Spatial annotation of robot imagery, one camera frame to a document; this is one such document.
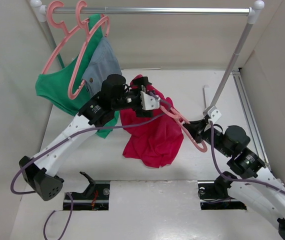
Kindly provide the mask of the red t shirt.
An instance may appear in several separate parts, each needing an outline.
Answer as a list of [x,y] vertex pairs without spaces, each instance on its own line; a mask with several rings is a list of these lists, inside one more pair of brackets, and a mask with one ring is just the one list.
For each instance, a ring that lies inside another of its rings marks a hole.
[[122,155],[141,160],[150,168],[170,165],[184,140],[181,128],[166,114],[150,123],[125,130],[130,134],[130,139]]

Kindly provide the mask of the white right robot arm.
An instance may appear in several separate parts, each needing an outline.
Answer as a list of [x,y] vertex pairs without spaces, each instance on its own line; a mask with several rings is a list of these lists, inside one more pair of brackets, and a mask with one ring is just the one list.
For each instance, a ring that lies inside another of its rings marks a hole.
[[247,145],[250,137],[245,130],[231,125],[226,130],[210,119],[184,123],[188,136],[196,143],[208,143],[215,167],[215,152],[229,158],[230,172],[216,168],[219,177],[213,190],[219,197],[236,199],[269,221],[285,240],[285,186],[277,179],[266,163]]

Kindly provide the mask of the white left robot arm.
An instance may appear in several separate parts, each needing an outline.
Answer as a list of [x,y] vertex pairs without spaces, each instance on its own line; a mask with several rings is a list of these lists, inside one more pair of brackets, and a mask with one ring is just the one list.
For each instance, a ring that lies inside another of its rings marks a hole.
[[26,183],[43,201],[53,199],[63,188],[64,180],[57,175],[68,157],[99,130],[108,130],[117,111],[131,109],[137,117],[151,118],[160,102],[149,95],[152,84],[148,77],[132,80],[130,85],[119,74],[111,74],[102,82],[101,90],[86,102],[71,123],[42,151],[19,161]]

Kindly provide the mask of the silver clothes rack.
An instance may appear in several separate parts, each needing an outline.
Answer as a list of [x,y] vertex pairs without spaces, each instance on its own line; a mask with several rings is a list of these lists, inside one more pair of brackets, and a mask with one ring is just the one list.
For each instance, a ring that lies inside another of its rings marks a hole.
[[[207,106],[216,106],[216,103],[226,85],[231,71],[233,70],[235,63],[239,57],[239,54],[246,42],[246,39],[253,27],[257,22],[261,11],[265,7],[265,3],[262,0],[257,0],[253,3],[253,6],[248,8],[203,8],[203,7],[88,7],[84,0],[80,0],[75,7],[65,7],[64,3],[55,0],[48,6],[44,5],[40,0],[30,1],[30,6],[35,13],[38,21],[42,24],[42,28],[45,31],[47,40],[50,42],[53,52],[45,64],[42,73],[46,74],[50,69],[54,60],[58,58],[58,55],[67,43],[67,41],[80,29],[85,31],[85,41],[80,50],[75,70],[73,71],[69,87],[67,90],[68,97],[75,99],[84,84],[82,83],[78,89],[73,92],[74,81],[78,72],[78,68],[83,58],[85,49],[95,33],[95,31],[103,25],[110,25],[109,15],[126,15],[126,14],[141,14],[141,15],[240,15],[247,16],[247,22],[241,37],[237,43],[237,46],[230,58],[230,61],[226,67],[225,73],[220,81],[220,84],[214,94],[211,103]],[[74,14],[76,19],[76,26],[71,30],[68,30],[64,21],[56,22],[53,19],[53,14]]]

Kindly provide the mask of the grey blue denim garment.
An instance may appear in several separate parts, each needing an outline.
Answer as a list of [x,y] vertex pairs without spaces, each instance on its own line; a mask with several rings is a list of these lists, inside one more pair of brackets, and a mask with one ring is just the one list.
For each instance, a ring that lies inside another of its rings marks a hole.
[[112,74],[122,75],[121,68],[107,37],[102,37],[82,75],[91,97],[101,90],[103,81]]

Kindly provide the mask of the green tank top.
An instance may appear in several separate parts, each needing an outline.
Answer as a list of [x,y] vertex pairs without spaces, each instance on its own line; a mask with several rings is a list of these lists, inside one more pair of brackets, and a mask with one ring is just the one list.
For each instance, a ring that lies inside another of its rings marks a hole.
[[49,100],[54,106],[63,112],[71,116],[75,116],[81,107],[83,107],[84,104],[93,97],[90,96],[86,89],[85,81],[82,80],[82,76],[102,37],[106,36],[103,35],[102,27],[98,27],[84,51],[80,66],[76,73],[72,91],[75,92],[82,83],[84,86],[75,99],[70,99],[68,97],[68,87],[78,60],[77,58],[57,72],[40,74],[35,83],[36,95]]

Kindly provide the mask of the aluminium rail on right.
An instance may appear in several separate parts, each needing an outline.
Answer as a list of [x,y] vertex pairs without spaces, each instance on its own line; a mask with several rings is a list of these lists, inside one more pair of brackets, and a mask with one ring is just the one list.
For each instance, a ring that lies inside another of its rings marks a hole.
[[266,150],[256,123],[256,119],[240,71],[233,70],[232,77],[234,79],[234,83],[243,109],[244,117],[248,126],[248,132],[251,139],[249,147],[266,163],[267,167],[270,168],[270,163],[266,154]]

